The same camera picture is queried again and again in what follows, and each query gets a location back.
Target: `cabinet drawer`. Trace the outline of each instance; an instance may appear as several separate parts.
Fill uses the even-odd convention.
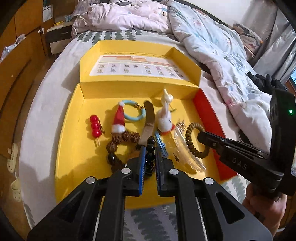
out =
[[[72,25],[65,26],[63,28],[58,28],[46,33],[46,42],[47,43],[54,43],[64,39],[71,39],[71,32],[72,32]]]
[[[68,43],[71,42],[71,39],[64,39],[60,41],[56,41],[54,43],[50,43],[50,51],[52,54],[61,53],[65,49],[65,47],[68,45]]]

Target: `blue hair tie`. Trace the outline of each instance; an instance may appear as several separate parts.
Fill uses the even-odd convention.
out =
[[[127,114],[124,113],[124,118],[129,120],[129,121],[139,121],[141,119],[143,119],[146,116],[146,111],[145,108],[143,106],[140,106],[137,102],[132,101],[132,100],[123,100],[122,101],[124,104],[128,104],[131,106],[136,107],[137,109],[139,109],[141,111],[141,114],[137,117],[131,117]]]

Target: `white slipper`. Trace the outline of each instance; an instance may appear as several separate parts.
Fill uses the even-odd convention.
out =
[[[16,180],[10,185],[10,188],[12,190],[12,196],[14,200],[17,202],[22,201],[22,195],[20,194],[20,180],[19,178],[16,178]]]
[[[14,171],[15,171],[15,163],[17,160],[17,154],[18,154],[17,144],[13,143],[10,159],[7,159],[7,169],[11,173],[14,173]]]

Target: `santa hat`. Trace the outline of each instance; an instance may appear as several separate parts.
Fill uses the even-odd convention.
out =
[[[111,133],[123,133],[126,130],[126,127],[124,124],[123,106],[124,106],[124,103],[120,101],[118,103],[118,109],[114,117]]]

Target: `wooden cabinet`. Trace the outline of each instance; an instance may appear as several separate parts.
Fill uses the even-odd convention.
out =
[[[73,13],[78,0],[50,0],[50,3],[53,4],[53,14],[56,18]]]
[[[68,43],[71,42],[73,22],[66,22],[54,26],[47,31],[46,42],[49,43],[52,54],[61,53]]]
[[[16,35],[27,35],[43,23],[43,0],[27,0],[15,14]]]
[[[9,80],[9,89],[5,89],[6,92],[8,89],[8,93],[1,92],[5,101],[1,105],[0,117],[0,154],[6,158],[10,158],[8,149],[12,146],[17,118],[34,79],[31,52],[30,40],[24,39],[0,64],[0,84]]]
[[[45,62],[42,44],[42,0],[27,0],[0,36],[0,51],[26,38],[0,63],[0,154],[10,158],[15,126],[22,104]]]
[[[41,25],[41,40],[42,40],[42,45],[43,45],[43,50],[44,50],[44,54],[48,55],[51,54],[50,52],[50,46],[48,43],[46,43],[45,40],[45,35],[47,33],[47,30],[49,30],[51,27],[53,27],[54,25],[54,19],[51,18],[47,21],[45,21],[42,25]]]
[[[45,62],[45,54],[43,50],[42,45],[42,39],[41,39],[42,33],[39,33],[39,29],[35,29],[33,32],[28,34],[26,36],[26,39],[28,39],[32,46],[32,65],[33,65],[33,72],[32,75],[34,77],[38,73],[38,71],[41,69]]]
[[[15,17],[10,20],[9,24],[5,28],[4,32],[0,36],[0,55],[2,55],[2,51],[5,46],[9,46],[15,43],[16,40],[15,33]]]

